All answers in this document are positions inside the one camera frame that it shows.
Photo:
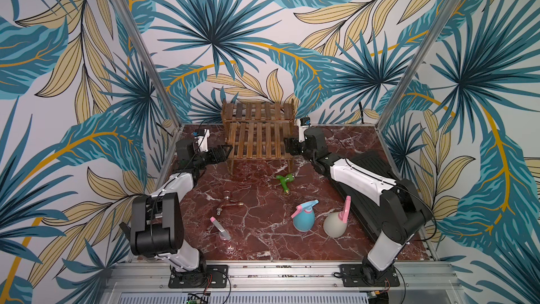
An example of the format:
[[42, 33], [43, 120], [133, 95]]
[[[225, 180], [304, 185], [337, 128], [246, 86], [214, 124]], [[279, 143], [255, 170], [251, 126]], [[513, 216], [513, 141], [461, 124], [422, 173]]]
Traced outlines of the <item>white spray bottle pink top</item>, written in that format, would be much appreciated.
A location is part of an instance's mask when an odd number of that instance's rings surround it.
[[346, 196], [344, 208], [340, 212], [329, 214], [325, 219], [323, 229], [330, 238], [339, 238], [346, 232], [351, 202], [351, 196]]

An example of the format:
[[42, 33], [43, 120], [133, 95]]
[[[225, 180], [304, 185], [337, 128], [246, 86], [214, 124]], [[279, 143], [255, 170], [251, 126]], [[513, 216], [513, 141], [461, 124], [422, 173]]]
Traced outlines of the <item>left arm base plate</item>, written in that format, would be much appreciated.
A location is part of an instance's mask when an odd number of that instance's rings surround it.
[[170, 270], [169, 289], [225, 289], [228, 286], [228, 265], [208, 265], [205, 271], [177, 272], [173, 267]]

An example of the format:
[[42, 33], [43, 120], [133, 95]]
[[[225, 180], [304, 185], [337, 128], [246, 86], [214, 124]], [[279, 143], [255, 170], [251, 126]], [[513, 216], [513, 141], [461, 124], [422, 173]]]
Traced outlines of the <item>clear pink spray bottle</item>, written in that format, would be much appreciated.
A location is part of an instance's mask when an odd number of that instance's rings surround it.
[[235, 251], [235, 246], [232, 241], [231, 234], [222, 226], [222, 224], [216, 219], [216, 217], [211, 217], [210, 222], [218, 230], [219, 238], [224, 244], [224, 249], [227, 254], [232, 254]]

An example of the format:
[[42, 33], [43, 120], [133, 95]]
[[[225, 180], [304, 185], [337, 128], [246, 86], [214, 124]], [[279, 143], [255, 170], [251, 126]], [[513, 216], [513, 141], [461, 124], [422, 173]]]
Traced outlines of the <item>blue spray bottle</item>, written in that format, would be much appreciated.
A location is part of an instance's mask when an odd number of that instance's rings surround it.
[[315, 222], [314, 209], [315, 205], [319, 203], [318, 200], [307, 201], [296, 207], [295, 212], [291, 215], [293, 226], [299, 232], [309, 232]]

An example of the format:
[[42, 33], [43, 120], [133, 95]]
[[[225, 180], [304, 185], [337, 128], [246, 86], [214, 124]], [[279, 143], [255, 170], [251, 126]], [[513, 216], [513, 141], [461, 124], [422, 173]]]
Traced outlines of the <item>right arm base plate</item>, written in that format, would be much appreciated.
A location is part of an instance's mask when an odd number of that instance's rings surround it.
[[394, 288], [400, 285], [393, 265], [385, 271], [379, 271], [364, 264], [341, 264], [335, 276], [342, 280], [344, 287]]

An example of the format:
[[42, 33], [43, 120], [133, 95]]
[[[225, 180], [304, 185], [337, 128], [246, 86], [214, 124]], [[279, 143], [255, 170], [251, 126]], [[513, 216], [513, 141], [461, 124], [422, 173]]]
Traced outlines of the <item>wooden slatted step shelf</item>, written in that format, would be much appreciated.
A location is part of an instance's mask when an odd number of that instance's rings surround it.
[[294, 135], [295, 107], [291, 103], [225, 103], [221, 112], [226, 144], [232, 147], [229, 173], [239, 160], [284, 160], [288, 171], [293, 157], [285, 152], [284, 139]]

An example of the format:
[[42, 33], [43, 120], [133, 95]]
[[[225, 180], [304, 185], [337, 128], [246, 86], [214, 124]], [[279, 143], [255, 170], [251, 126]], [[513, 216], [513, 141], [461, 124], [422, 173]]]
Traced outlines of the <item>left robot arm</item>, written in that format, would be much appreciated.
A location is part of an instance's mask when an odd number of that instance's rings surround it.
[[176, 172], [154, 193], [135, 198], [129, 225], [120, 228], [134, 256], [165, 261], [175, 273], [205, 272], [203, 254], [184, 238], [180, 202], [192, 191], [202, 171], [227, 161], [232, 146], [208, 146], [205, 136], [180, 139], [176, 143]]

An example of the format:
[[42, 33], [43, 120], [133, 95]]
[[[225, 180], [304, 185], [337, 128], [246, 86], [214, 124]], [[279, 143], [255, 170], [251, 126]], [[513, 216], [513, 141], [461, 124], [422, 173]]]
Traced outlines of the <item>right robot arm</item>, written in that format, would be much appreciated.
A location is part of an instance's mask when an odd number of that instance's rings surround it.
[[330, 152], [321, 128], [302, 126], [299, 132], [298, 139], [284, 139], [287, 153], [302, 156], [336, 187], [347, 187], [355, 196], [361, 195], [362, 201], [378, 207], [382, 216], [381, 233], [356, 278], [369, 285], [386, 280], [385, 274], [394, 270], [395, 258], [419, 229], [435, 218], [433, 210], [418, 196], [409, 180], [383, 177]]

